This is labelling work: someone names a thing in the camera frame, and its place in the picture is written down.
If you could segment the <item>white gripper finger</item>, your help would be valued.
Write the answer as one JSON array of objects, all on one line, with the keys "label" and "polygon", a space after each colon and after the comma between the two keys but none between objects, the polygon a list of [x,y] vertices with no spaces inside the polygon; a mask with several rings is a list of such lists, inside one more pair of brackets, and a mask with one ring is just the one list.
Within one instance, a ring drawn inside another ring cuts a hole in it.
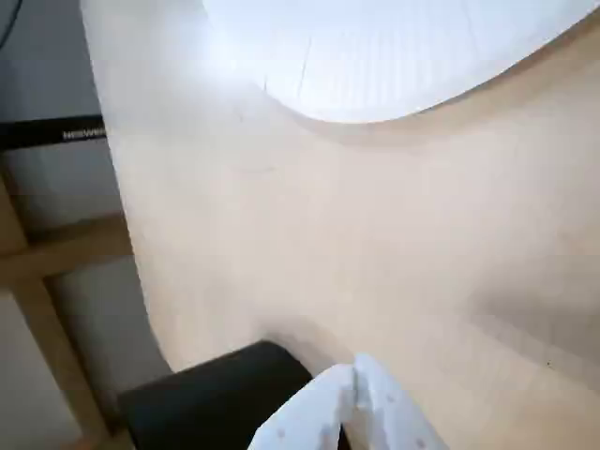
[{"label": "white gripper finger", "polygon": [[356,401],[353,366],[325,370],[274,412],[255,432],[251,449],[336,449]]},{"label": "white gripper finger", "polygon": [[435,427],[383,364],[360,353],[353,369],[355,401],[345,422],[353,449],[444,449]]}]

